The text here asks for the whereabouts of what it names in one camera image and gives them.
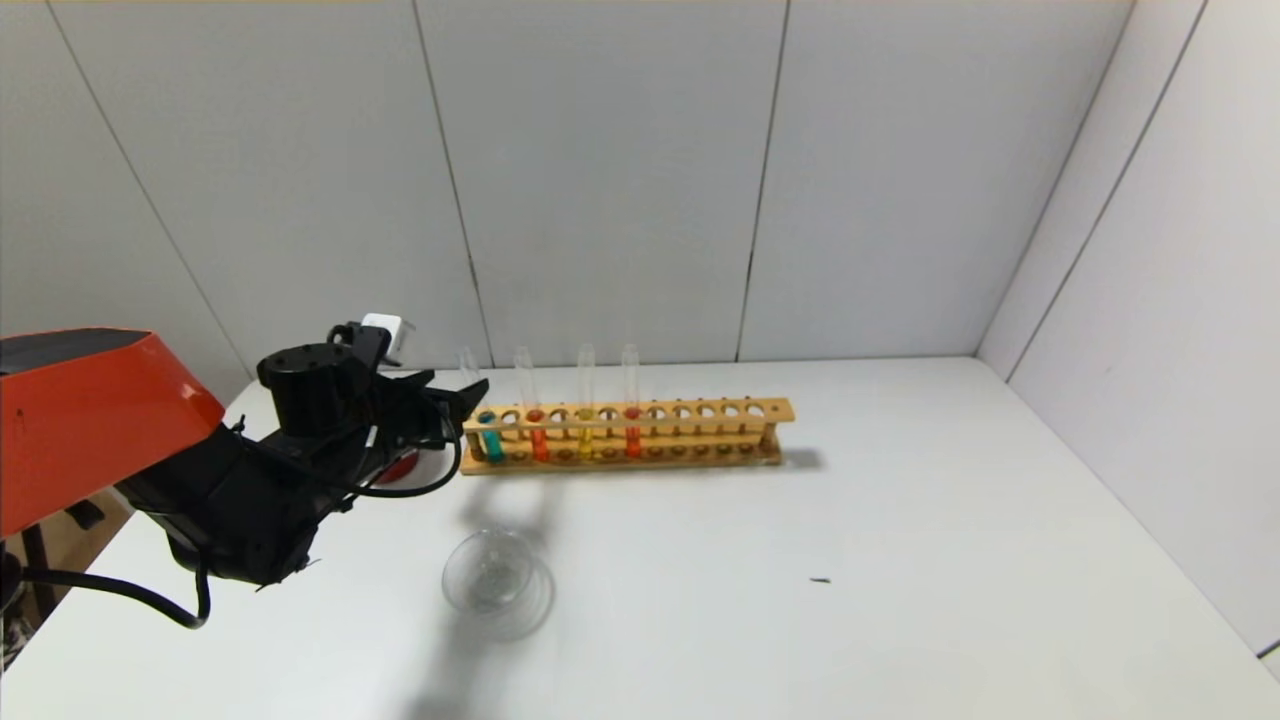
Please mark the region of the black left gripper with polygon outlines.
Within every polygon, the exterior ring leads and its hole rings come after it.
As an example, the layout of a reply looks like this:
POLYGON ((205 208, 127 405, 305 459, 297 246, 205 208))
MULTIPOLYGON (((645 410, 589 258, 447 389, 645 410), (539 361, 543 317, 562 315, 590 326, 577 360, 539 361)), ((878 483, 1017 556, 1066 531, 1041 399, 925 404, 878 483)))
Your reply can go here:
MULTIPOLYGON (((378 377, 372 383, 372 419, 378 437, 389 448, 443 450, 448 442, 448 406, 430 383, 433 369, 398 377, 378 377)), ((460 429, 485 406, 488 378, 470 382, 451 396, 451 420, 460 429)))

